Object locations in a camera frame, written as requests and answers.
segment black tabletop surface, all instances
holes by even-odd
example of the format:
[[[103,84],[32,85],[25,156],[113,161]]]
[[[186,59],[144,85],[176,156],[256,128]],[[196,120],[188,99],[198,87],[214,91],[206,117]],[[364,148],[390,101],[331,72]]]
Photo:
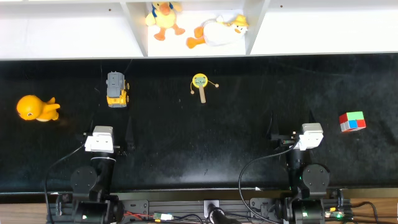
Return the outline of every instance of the black tabletop surface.
[[[131,104],[108,108],[107,73],[126,69]],[[190,94],[196,73],[220,84],[205,88],[205,104],[197,89]],[[325,136],[310,155],[330,169],[331,187],[398,186],[395,54],[0,62],[0,93],[3,193],[42,192],[47,167],[75,150],[91,125],[113,126],[122,141],[129,117],[136,149],[117,158],[113,192],[236,188],[246,163],[274,153],[271,113],[289,134],[310,111]],[[24,95],[55,97],[59,121],[20,119]],[[363,111],[367,128],[341,133],[338,117],[349,111]],[[51,170],[49,190],[71,190],[71,173],[90,157],[81,150]],[[254,164],[243,185],[289,187],[278,157]]]

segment toy truck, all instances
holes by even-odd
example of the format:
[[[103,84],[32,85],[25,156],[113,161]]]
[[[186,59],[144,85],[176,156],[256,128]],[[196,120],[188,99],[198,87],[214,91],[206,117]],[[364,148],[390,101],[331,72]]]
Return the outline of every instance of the toy truck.
[[[124,79],[124,75],[120,72],[109,72],[106,80],[106,101],[108,106],[112,108],[123,108],[129,103],[127,91],[130,85]]]

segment stuffed animal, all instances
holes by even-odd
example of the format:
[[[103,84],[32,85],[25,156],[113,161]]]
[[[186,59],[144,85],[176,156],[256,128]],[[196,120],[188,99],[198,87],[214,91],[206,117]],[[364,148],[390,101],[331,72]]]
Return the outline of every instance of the stuffed animal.
[[[238,15],[231,23],[224,22],[222,16],[216,20],[206,21],[203,26],[195,29],[195,38],[187,39],[187,46],[192,49],[198,44],[219,46],[233,43],[244,36],[249,24],[243,15]]]
[[[165,40],[166,29],[173,28],[175,35],[181,35],[185,32],[185,29],[179,28],[175,23],[177,16],[174,10],[181,12],[182,6],[177,2],[153,2],[152,12],[148,14],[145,22],[148,26],[158,25],[160,32],[155,34],[157,40]]]
[[[18,101],[17,111],[24,120],[55,121],[59,117],[56,109],[60,107],[55,103],[54,97],[48,102],[43,102],[37,96],[27,95]]]

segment cube toy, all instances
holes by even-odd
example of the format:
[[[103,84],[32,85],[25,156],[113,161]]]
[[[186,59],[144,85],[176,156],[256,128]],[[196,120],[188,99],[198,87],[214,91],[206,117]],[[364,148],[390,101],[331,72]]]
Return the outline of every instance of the cube toy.
[[[339,117],[342,132],[357,131],[366,128],[362,111],[349,112]]]

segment wooden floor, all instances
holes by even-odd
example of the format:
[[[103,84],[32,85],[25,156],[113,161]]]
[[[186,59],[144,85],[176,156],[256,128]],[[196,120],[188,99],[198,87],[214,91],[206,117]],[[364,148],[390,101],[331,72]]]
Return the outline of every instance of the wooden floor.
[[[352,204],[363,201],[372,202],[376,208],[379,217],[397,216],[398,198],[356,198],[351,199]],[[373,216],[373,210],[370,205],[364,205],[353,209],[355,215]],[[44,203],[30,204],[0,204],[0,224],[30,224],[45,223],[47,214]],[[374,221],[374,218],[357,218],[357,220]],[[380,222],[398,223],[397,218],[380,218]]]

